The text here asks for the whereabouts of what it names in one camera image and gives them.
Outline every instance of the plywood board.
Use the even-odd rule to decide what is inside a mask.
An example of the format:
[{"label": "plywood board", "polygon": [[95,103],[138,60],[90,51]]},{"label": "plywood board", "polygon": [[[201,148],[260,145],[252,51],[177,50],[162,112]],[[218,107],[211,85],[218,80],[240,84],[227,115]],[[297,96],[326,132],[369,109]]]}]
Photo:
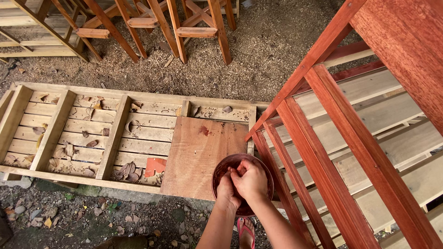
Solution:
[{"label": "plywood board", "polygon": [[246,153],[248,126],[177,117],[160,188],[164,195],[214,200],[211,177],[226,156]]}]

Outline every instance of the person's left hand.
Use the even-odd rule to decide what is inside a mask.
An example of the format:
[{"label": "person's left hand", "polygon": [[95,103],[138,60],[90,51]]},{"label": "person's left hand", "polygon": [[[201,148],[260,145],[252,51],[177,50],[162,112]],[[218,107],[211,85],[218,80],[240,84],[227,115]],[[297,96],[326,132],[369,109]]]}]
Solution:
[{"label": "person's left hand", "polygon": [[240,207],[241,200],[234,196],[234,188],[231,182],[231,171],[221,178],[217,187],[217,202],[225,202],[225,205],[235,210]]}]

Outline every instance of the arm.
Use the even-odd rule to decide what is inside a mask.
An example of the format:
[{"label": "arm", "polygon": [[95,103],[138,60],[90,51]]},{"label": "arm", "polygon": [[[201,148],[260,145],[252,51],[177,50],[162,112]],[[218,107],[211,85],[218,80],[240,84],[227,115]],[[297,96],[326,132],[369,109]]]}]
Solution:
[{"label": "arm", "polygon": [[241,201],[234,197],[230,173],[226,173],[217,187],[217,200],[205,231],[196,249],[228,249],[231,247],[235,213]]},{"label": "arm", "polygon": [[[237,173],[241,167],[247,170],[242,177]],[[232,169],[232,181],[260,220],[272,247],[307,249],[302,238],[266,197],[267,179],[260,163],[243,159],[237,170]]]}]

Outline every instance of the foot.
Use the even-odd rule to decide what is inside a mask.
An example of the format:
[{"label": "foot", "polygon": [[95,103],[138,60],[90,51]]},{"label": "foot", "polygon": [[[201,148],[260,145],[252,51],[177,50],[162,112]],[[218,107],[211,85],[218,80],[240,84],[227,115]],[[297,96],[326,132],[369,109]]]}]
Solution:
[{"label": "foot", "polygon": [[[254,234],[255,236],[255,229],[254,229],[254,225],[252,225],[252,221],[249,220],[248,218],[240,218],[240,222],[238,224],[238,230],[241,231],[242,227],[246,226],[247,228],[249,228],[249,230],[251,230],[251,232]],[[250,233],[248,233],[248,231],[243,231],[243,233],[241,234],[241,238],[240,238],[240,249],[251,249],[252,248],[252,242],[254,241],[254,238],[251,236]]]}]

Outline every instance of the wooden stool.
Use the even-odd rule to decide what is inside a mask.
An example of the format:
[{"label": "wooden stool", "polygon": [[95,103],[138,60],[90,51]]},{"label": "wooden stool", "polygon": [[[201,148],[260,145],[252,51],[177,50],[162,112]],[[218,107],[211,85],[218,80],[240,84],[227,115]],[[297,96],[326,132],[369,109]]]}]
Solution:
[{"label": "wooden stool", "polygon": [[[174,27],[180,59],[183,63],[187,63],[187,58],[182,37],[218,37],[223,61],[225,62],[225,65],[231,63],[231,53],[229,52],[228,38],[226,37],[221,13],[221,7],[224,6],[228,25],[232,30],[235,30],[236,26],[230,0],[208,0],[209,6],[204,9],[197,6],[192,0],[182,0],[183,7],[185,8],[185,15],[187,16],[187,19],[182,23],[179,21],[175,0],[167,0],[167,4],[169,7],[169,13],[171,14],[172,26]],[[201,21],[204,21],[209,27],[194,27]]]}]

